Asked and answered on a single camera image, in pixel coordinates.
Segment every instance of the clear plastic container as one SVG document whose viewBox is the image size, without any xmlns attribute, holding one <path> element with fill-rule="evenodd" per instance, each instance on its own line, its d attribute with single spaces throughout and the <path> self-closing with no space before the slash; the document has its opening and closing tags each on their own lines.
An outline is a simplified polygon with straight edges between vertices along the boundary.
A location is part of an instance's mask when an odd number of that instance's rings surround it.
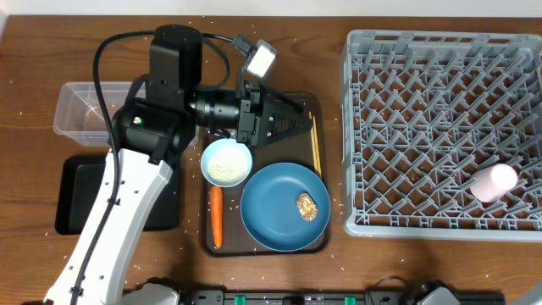
<svg viewBox="0 0 542 305">
<path fill-rule="evenodd" d="M 101 84 L 109 115 L 113 117 L 124 105 L 131 82 L 104 81 Z M 144 87 L 139 90 L 137 96 L 145 97 Z M 109 135 L 93 82 L 69 82 L 62 86 L 57 112 L 54 115 L 54 132 L 68 136 L 83 146 L 108 146 Z M 196 134 L 189 146 L 197 143 L 198 133 L 199 127 L 196 126 Z"/>
</svg>

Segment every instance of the brown tray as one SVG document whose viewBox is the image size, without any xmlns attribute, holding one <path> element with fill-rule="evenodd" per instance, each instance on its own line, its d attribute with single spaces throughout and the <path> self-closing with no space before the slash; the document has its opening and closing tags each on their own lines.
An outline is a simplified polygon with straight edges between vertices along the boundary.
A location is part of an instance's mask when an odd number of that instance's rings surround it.
<svg viewBox="0 0 542 305">
<path fill-rule="evenodd" d="M 320 104 L 315 96 L 308 93 L 291 92 L 288 97 L 303 103 L 305 114 L 310 111 L 316 116 L 318 147 L 320 152 L 320 163 L 322 168 L 322 180 L 325 184 L 327 173 L 325 167 L 324 133 L 322 125 L 322 114 Z M 209 136 L 204 136 L 204 146 L 210 141 Z M 223 188 L 224 193 L 224 241 L 221 248 L 215 248 L 213 240 L 213 229 L 211 228 L 211 213 L 209 212 L 209 191 L 211 184 L 206 180 L 202 183 L 202 234 L 200 243 L 203 249 L 214 257 L 234 257 L 248 255 L 271 255 L 271 254 L 302 254 L 316 253 L 322 251 L 329 242 L 329 225 L 324 233 L 310 246 L 295 252 L 277 252 L 260 245 L 248 234 L 241 219 L 241 194 L 246 183 L 260 169 L 278 162 L 291 162 L 300 164 L 314 170 L 312 160 L 311 133 L 306 132 L 282 141 L 278 141 L 268 147 L 252 150 L 253 165 L 251 173 L 238 186 Z"/>
</svg>

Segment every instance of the white bowl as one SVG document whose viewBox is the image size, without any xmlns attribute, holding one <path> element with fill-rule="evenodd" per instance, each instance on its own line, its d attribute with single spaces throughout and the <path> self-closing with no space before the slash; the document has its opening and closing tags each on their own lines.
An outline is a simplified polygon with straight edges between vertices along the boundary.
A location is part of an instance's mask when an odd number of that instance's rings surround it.
<svg viewBox="0 0 542 305">
<path fill-rule="evenodd" d="M 208 172 L 209 163 L 211 162 L 211 160 L 215 156 L 219 155 L 220 153 L 228 153 L 230 156 L 232 155 L 232 153 L 239 153 L 240 155 L 243 155 L 245 157 L 247 171 L 246 171 L 246 175 L 243 177 L 243 179 L 240 179 L 240 180 L 238 180 L 235 183 L 230 184 L 230 185 L 224 185 L 224 184 L 218 183 L 216 180 L 211 178 L 211 176 L 210 176 L 210 174 Z M 220 186 L 220 187 L 237 186 L 244 179 L 246 179 L 248 174 L 250 174 L 250 172 L 251 172 L 251 169 L 252 169 L 252 155 L 251 155 L 250 150 L 248 150 L 248 148 L 246 147 L 246 145 L 238 144 L 237 141 L 234 140 L 234 139 L 220 139 L 220 140 L 214 141 L 213 143 L 211 143 L 211 145 L 209 145 L 207 148 L 205 148 L 205 151 L 203 152 L 203 155 L 202 155 L 201 168 L 202 168 L 203 176 L 211 184 L 216 185 L 216 186 Z"/>
</svg>

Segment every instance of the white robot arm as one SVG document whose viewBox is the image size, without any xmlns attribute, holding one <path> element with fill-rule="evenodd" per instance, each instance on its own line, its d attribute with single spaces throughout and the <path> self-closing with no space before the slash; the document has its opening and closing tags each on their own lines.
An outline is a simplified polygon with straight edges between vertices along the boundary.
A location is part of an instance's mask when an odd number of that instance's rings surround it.
<svg viewBox="0 0 542 305">
<path fill-rule="evenodd" d="M 119 204 L 113 208 L 82 282 L 81 305 L 159 304 L 175 305 L 179 293 L 166 286 L 147 284 L 139 291 L 122 297 L 126 272 L 136 249 L 143 226 L 162 189 L 168 184 L 172 169 L 164 161 L 158 165 L 148 162 L 149 156 L 127 149 L 119 152 Z M 113 187 L 113 155 L 106 157 L 102 184 L 92 211 L 86 221 L 74 252 L 64 271 L 49 289 L 45 303 L 69 304 L 71 291 L 79 273 L 83 257 L 91 244 L 98 224 L 108 205 Z"/>
</svg>

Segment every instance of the rice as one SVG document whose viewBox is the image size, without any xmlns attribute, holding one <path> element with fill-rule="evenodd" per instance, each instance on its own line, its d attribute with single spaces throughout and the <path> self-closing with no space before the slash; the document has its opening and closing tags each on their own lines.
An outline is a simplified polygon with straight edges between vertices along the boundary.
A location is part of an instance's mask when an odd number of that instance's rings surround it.
<svg viewBox="0 0 542 305">
<path fill-rule="evenodd" d="M 242 181 L 248 172 L 246 156 L 238 149 L 225 148 L 211 158 L 207 172 L 215 184 L 234 185 Z"/>
</svg>

